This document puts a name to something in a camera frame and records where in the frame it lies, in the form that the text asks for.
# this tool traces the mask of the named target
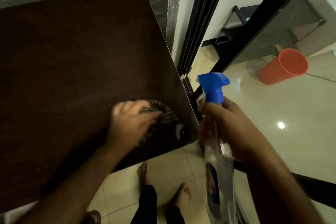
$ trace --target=spray bottle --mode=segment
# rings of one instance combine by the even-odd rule
[[[206,102],[223,105],[222,86],[230,84],[224,74],[201,74],[197,77],[197,81],[203,88]],[[207,124],[210,125],[205,143],[208,216],[212,224],[235,224],[232,152],[229,145],[221,140],[216,121],[207,116],[204,119],[208,119]]]

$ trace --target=orange cup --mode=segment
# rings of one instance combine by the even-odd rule
[[[301,52],[294,49],[285,49],[279,53],[264,68],[258,71],[260,81],[266,85],[273,85],[294,76],[307,72],[308,61]]]

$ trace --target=foot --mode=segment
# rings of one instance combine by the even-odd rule
[[[138,168],[138,176],[139,176],[140,184],[142,186],[145,186],[151,183],[149,179],[148,169],[149,168],[148,168],[147,162],[143,162],[141,166]]]
[[[179,192],[173,205],[176,205],[180,211],[183,211],[188,206],[190,199],[191,191],[187,184],[183,183],[179,188]]]

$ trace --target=dark brown tabletop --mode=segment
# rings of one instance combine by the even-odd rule
[[[47,0],[0,10],[0,213],[38,200],[103,143],[111,108],[156,99],[185,124],[122,169],[197,140],[197,121],[148,0]]]

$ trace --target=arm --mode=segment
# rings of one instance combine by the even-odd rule
[[[198,111],[217,121],[222,139],[229,143],[233,156],[246,166],[261,223],[323,223],[285,163],[236,103],[227,98],[223,107],[201,103]],[[201,142],[208,136],[205,122],[201,122]]]
[[[122,102],[111,113],[111,125],[105,144],[53,192],[45,196],[24,216],[22,224],[77,224],[96,191],[116,167],[156,122],[161,112],[139,114],[147,101]]]

